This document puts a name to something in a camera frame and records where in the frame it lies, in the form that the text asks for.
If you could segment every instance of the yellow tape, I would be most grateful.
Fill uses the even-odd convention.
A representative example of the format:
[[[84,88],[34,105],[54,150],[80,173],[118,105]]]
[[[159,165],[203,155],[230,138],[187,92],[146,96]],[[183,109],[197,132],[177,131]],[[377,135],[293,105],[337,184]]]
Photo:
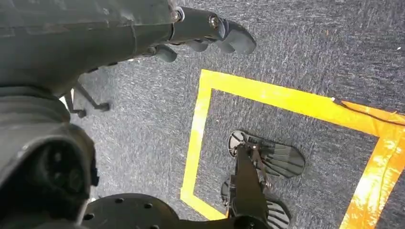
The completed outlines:
[[[200,76],[200,87],[181,188],[181,200],[209,220],[225,218],[224,214],[194,195],[198,161],[212,89],[381,137],[341,224],[341,229],[371,229],[375,227],[389,194],[405,166],[405,140],[402,136],[405,128],[350,111],[334,104],[330,98],[324,96],[208,70],[202,70]],[[359,104],[348,102],[345,104],[387,121],[405,123],[405,117],[402,115]]]

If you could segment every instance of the bolt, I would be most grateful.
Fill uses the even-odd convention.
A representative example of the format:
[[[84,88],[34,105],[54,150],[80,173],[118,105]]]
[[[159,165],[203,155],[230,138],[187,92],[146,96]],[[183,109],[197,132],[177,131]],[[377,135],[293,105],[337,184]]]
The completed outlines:
[[[55,153],[54,160],[56,163],[60,162],[62,160],[62,154],[60,152]]]
[[[155,55],[156,53],[158,53],[158,48],[157,48],[157,46],[155,46],[155,47],[149,47],[149,48],[148,48],[148,52],[149,52],[150,54],[152,54],[152,55]]]
[[[61,187],[65,184],[65,177],[63,176],[62,173],[56,172],[53,175],[53,180],[54,180],[55,184],[59,187]]]
[[[216,15],[211,15],[209,18],[209,23],[214,30],[217,30],[219,27],[219,18]]]
[[[104,8],[104,9],[103,9],[103,13],[104,13],[105,15],[109,15],[109,14],[110,14],[110,10],[109,10],[109,9]]]
[[[180,11],[176,10],[176,12],[173,14],[173,20],[174,20],[174,22],[181,21],[181,13],[180,13]]]

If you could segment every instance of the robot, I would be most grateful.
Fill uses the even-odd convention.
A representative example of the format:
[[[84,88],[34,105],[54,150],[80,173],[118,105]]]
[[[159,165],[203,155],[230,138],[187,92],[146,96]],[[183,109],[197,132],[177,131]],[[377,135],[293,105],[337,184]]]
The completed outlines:
[[[214,44],[223,52],[250,54],[256,42],[241,25],[213,12],[178,7],[171,0],[0,0],[0,15],[1,228],[264,229],[288,225],[285,209],[266,200],[263,189],[268,185],[259,181],[255,168],[262,174],[269,172],[265,167],[284,174],[270,167],[275,163],[269,157],[277,154],[276,146],[283,145],[265,143],[245,132],[237,134],[237,141],[230,137],[228,146],[237,166],[227,183],[228,194],[223,194],[229,209],[226,219],[181,220],[163,201],[144,194],[118,194],[88,205],[90,187],[99,180],[94,142],[70,123],[69,112],[58,100],[81,87],[77,82],[81,74],[100,66],[139,56],[174,61],[177,54],[168,44],[187,45],[196,52]],[[86,98],[96,109],[109,109],[88,94]],[[72,103],[69,111],[85,115],[73,109]],[[302,172],[304,159],[290,153],[291,149],[285,151],[284,160],[295,168],[286,171],[296,176]],[[290,155],[298,162],[292,163]],[[266,166],[261,158],[263,162],[270,158]]]

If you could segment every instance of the screw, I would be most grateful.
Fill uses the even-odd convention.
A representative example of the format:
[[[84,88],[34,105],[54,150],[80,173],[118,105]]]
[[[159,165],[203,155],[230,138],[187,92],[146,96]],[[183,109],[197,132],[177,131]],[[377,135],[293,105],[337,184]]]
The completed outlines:
[[[211,15],[209,18],[209,23],[214,30],[217,30],[219,27],[219,18],[216,15]]]

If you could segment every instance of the wheel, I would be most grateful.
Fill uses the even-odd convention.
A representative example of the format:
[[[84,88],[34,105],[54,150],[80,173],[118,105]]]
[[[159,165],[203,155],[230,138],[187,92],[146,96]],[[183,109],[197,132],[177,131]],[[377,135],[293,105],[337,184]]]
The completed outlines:
[[[110,104],[109,103],[102,103],[97,107],[97,110],[100,110],[102,112],[106,112],[110,110]]]
[[[84,118],[84,117],[86,117],[86,115],[87,115],[86,110],[81,110],[81,111],[77,112],[77,116],[79,118]]]

